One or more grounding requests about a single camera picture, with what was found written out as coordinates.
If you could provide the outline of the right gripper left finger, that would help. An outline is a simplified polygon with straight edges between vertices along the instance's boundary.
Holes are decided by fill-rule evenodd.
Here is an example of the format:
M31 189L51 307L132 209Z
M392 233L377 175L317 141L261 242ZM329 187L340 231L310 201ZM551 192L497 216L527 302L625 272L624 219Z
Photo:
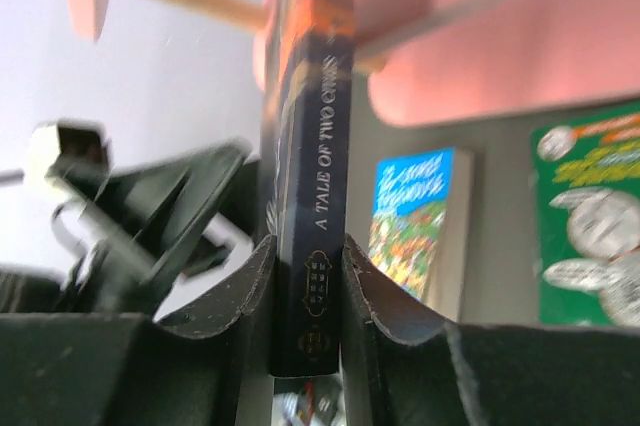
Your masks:
M154 323L139 314L1 318L5 425L267 425L275 240Z

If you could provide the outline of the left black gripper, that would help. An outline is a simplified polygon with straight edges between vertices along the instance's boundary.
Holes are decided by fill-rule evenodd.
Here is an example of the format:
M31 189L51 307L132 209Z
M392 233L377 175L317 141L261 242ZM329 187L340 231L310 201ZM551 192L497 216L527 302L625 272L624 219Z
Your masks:
M230 247L205 237L216 215L247 236L256 226L260 162L226 143L123 173L60 158L54 177L103 233L75 312L153 315L181 274L222 265Z

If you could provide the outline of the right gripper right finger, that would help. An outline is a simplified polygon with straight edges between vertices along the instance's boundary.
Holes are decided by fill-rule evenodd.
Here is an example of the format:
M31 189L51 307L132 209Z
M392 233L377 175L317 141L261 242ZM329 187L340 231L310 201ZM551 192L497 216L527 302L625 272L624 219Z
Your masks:
M635 425L639 333L452 322L343 249L351 425Z

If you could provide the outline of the dark tale of two cities book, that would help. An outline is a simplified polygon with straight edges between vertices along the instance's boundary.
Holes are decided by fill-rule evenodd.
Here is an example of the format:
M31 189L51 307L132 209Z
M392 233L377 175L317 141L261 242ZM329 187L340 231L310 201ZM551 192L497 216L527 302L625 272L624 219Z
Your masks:
M271 372L330 375L340 347L354 0L271 0L260 235L276 238Z

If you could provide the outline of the blue 26-storey treehouse book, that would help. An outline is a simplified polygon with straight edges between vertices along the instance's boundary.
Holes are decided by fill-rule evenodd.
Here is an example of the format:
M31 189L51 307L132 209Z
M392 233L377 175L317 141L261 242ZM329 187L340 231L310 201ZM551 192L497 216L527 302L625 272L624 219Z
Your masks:
M380 161L369 258L398 286L457 318L466 265L473 155L444 148Z

